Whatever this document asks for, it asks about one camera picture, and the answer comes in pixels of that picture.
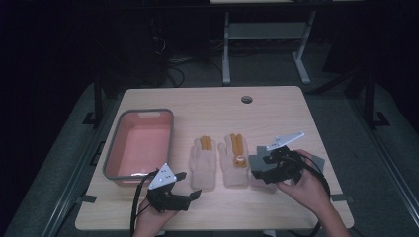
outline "wooden table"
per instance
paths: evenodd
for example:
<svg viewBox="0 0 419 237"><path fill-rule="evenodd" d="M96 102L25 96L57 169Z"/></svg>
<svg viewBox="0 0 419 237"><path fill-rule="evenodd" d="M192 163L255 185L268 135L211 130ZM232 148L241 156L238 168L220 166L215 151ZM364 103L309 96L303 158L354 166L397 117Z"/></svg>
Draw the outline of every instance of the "wooden table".
<svg viewBox="0 0 419 237"><path fill-rule="evenodd" d="M251 97L253 102L242 103L243 96ZM326 160L324 175L332 195L342 194L310 110L298 87L128 90L87 191L88 196L97 199L94 203L83 202L75 223L77 228L129 229L134 188L119 187L106 179L102 167L120 114L131 109L152 108L170 109L175 116L169 166L175 173L185 171L188 176L176 183L173 194L188 195L192 191L189 159L195 138L208 135L216 143L220 143L229 133L241 133L247 139L249 154L256 154L256 147L271 144L274 136L300 131L305 136L291 143L289 148L301 148L323 157ZM141 198L145 193L146 188L143 189ZM333 205L341 214L345 225L353 226L354 219L347 203L336 201ZM312 228L316 222L316 217L310 211L281 191L272 194L250 186L246 189L226 188L218 156L215 189L202 193L199 199L191 202L188 211L181 211L164 229L301 229Z"/></svg>

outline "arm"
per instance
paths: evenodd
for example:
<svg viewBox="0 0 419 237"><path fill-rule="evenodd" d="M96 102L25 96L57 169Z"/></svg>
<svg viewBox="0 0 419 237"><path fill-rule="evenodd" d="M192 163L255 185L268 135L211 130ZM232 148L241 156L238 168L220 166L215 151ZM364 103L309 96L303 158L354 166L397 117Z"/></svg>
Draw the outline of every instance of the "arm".
<svg viewBox="0 0 419 237"><path fill-rule="evenodd" d="M312 155L306 151L298 150L297 152L300 155L310 159L312 158ZM305 162L310 166L313 165L308 159ZM338 211L330 202L320 181L309 171L303 170L301 179L294 186L289 186L283 182L277 183L277 186L278 189L289 195L302 206L311 210L317 216L326 232L326 236L351 236Z"/></svg>
<svg viewBox="0 0 419 237"><path fill-rule="evenodd" d="M138 211L143 210L143 212L139 214L136 219L136 228L135 232L133 233L133 237L156 236L166 224L166 222L179 212L169 210L160 213L149 205L150 203L148 202L147 198L145 198L144 201L139 205Z"/></svg>

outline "black cable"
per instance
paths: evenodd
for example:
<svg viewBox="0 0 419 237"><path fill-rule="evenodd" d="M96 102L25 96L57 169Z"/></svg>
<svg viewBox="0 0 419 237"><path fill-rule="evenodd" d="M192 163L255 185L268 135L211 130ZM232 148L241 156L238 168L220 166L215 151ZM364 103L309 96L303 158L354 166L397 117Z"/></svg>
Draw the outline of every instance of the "black cable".
<svg viewBox="0 0 419 237"><path fill-rule="evenodd" d="M143 208L141 211L139 211L138 214L136 215L136 217L138 217L140 214L142 214L142 212L145 211L149 206L150 206L150 204L148 204L145 208Z"/></svg>
<svg viewBox="0 0 419 237"><path fill-rule="evenodd" d="M168 79L172 82L173 87L174 87L174 88L178 88L178 87L182 86L182 84L185 82L185 73L184 73L182 70L180 70L180 69L178 69L178 68L174 68L174 67L168 67L167 69L172 69L172 70L178 71L178 72L182 75L182 80L181 80L181 82L179 82L179 84L176 84L176 81L175 81L175 79L173 78L173 76L172 76L172 75L170 75L170 74L167 74L167 77L168 77Z"/></svg>
<svg viewBox="0 0 419 237"><path fill-rule="evenodd" d="M352 226L351 228L355 233L357 233L360 237L367 237L366 235L363 235L355 226Z"/></svg>

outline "plastic tray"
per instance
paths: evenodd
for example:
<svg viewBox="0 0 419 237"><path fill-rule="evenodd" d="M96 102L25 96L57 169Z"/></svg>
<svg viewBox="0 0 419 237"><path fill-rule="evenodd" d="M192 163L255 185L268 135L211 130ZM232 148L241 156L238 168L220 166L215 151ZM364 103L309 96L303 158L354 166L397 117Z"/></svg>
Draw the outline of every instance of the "plastic tray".
<svg viewBox="0 0 419 237"><path fill-rule="evenodd" d="M124 112L105 160L105 177L120 186L137 184L168 163L173 120L173 113L167 109Z"/></svg>

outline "human hand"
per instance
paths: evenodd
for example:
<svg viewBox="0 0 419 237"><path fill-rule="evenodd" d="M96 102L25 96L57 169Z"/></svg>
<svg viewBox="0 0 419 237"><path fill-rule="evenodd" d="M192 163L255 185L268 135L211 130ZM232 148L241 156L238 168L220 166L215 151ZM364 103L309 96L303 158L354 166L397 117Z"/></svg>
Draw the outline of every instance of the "human hand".
<svg viewBox="0 0 419 237"><path fill-rule="evenodd" d="M305 163L313 166L312 155L304 150L296 150L305 159ZM332 207L329 196L323 188L321 182L308 170L304 169L298 183L296 185L287 185L284 182L277 183L278 189L289 195L302 206L308 208L314 214L319 214L320 211Z"/></svg>
<svg viewBox="0 0 419 237"><path fill-rule="evenodd" d="M145 198L138 207L138 211L142 211L136 219L134 237L154 237L163 226L179 211L168 210L158 212L154 207L150 206L150 202Z"/></svg>

